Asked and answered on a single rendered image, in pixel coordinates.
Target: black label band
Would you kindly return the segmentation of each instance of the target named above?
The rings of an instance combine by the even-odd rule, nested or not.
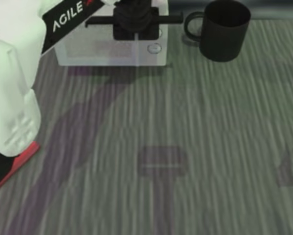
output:
[[[46,12],[46,36],[42,54],[72,32],[77,26],[98,11],[104,3],[100,0],[64,0]]]

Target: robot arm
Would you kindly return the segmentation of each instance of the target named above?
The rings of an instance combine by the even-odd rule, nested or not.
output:
[[[0,153],[35,139],[41,113],[32,86],[41,55],[104,4],[120,0],[0,0]]]

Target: black mug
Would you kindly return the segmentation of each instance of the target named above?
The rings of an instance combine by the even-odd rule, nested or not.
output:
[[[188,29],[189,23],[196,18],[203,18],[200,36]],[[228,62],[239,55],[250,19],[251,13],[242,3],[215,0],[204,12],[193,12],[186,17],[184,32],[189,39],[200,43],[200,51],[206,58]]]

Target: mug rim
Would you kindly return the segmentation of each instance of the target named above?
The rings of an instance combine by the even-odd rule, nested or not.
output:
[[[210,8],[210,7],[212,7],[212,6],[215,6],[216,4],[219,4],[219,3],[223,3],[223,2],[225,2],[225,1],[230,2],[230,3],[233,3],[233,4],[235,4],[235,5],[238,5],[238,6],[241,7],[243,10],[245,10],[246,13],[248,14],[248,20],[247,20],[245,23],[240,24],[240,25],[237,25],[237,26],[223,26],[223,25],[220,25],[220,24],[214,22],[212,19],[210,19],[210,18],[208,17],[208,15],[207,15],[207,14],[208,14],[208,13],[207,13],[208,8]],[[249,21],[251,20],[251,12],[250,12],[249,8],[248,8],[247,6],[245,6],[244,4],[242,4],[241,2],[236,1],[236,0],[214,0],[214,1],[210,2],[210,3],[206,6],[206,8],[205,8],[205,10],[204,10],[204,15],[206,16],[206,19],[207,19],[207,20],[213,22],[213,23],[216,24],[217,26],[224,27],[224,28],[237,28],[237,27],[241,27],[241,26],[244,26],[244,25],[248,24]]]

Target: mug handle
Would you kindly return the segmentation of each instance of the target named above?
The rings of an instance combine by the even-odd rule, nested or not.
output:
[[[194,35],[189,31],[189,24],[192,20],[196,19],[196,18],[202,18],[204,17],[204,12],[193,12],[190,15],[188,15],[185,20],[184,20],[184,32],[186,34],[186,36],[189,39],[192,39],[193,41],[199,42],[201,40],[201,35]]]

